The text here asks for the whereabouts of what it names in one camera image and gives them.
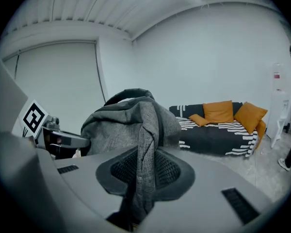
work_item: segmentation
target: sofa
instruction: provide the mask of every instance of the sofa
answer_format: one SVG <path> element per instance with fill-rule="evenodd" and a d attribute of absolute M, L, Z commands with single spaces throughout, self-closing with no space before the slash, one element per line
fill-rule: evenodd
<path fill-rule="evenodd" d="M 204 118 L 204 106 L 205 104 L 176 105 L 169 108 L 181 125 L 179 143 L 182 150 L 219 156 L 244 155 L 248 157 L 258 148 L 264 136 L 266 124 L 260 120 L 253 132 L 249 133 L 239 121 L 234 119 L 243 103 L 232 103 L 233 117 L 230 122 L 209 122 L 200 127 L 189 117 L 197 114 Z"/>

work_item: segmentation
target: mesh vent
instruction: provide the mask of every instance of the mesh vent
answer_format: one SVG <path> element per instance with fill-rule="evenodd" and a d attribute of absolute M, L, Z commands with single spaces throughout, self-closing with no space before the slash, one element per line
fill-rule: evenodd
<path fill-rule="evenodd" d="M 231 188 L 222 191 L 222 193 L 243 224 L 249 223 L 259 215 L 237 189 Z"/>
<path fill-rule="evenodd" d="M 119 180 L 130 184 L 136 178 L 138 151 L 111 166 L 111 174 Z"/>
<path fill-rule="evenodd" d="M 58 168 L 57 170 L 60 174 L 62 174 L 62 173 L 71 172 L 71 171 L 76 170 L 76 169 L 79 169 L 79 168 L 76 165 L 71 165 L 71 166 L 65 166 L 65 167 Z"/>
<path fill-rule="evenodd" d="M 167 159 L 164 155 L 155 152 L 155 175 L 156 189 L 164 188 L 173 183 L 180 176 L 179 166 Z"/>

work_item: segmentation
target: ceiling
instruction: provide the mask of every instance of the ceiling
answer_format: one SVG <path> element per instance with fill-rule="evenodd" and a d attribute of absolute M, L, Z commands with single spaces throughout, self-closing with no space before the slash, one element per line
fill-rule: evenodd
<path fill-rule="evenodd" d="M 2 37 L 43 22 L 85 21 L 127 32 L 134 40 L 169 16 L 217 2 L 247 2 L 277 10 L 270 0 L 25 0 Z"/>

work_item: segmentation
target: white door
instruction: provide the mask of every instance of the white door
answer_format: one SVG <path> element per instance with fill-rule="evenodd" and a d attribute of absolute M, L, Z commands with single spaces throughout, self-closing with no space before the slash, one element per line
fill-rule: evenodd
<path fill-rule="evenodd" d="M 5 62 L 12 76 L 15 60 Z M 21 53 L 16 83 L 30 100 L 59 118 L 63 131 L 80 134 L 84 121 L 104 104 L 93 43 L 61 43 Z"/>

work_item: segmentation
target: floor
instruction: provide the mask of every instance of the floor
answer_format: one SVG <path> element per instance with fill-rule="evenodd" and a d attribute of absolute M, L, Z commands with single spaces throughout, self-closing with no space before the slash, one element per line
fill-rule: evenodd
<path fill-rule="evenodd" d="M 279 158 L 285 158 L 291 148 L 291 131 L 282 133 L 281 139 L 277 141 L 273 149 L 270 145 L 271 141 L 265 135 L 259 148 L 249 158 L 204 154 L 203 157 L 228 166 L 275 202 L 291 188 L 291 169 L 287 172 L 277 162 Z"/>

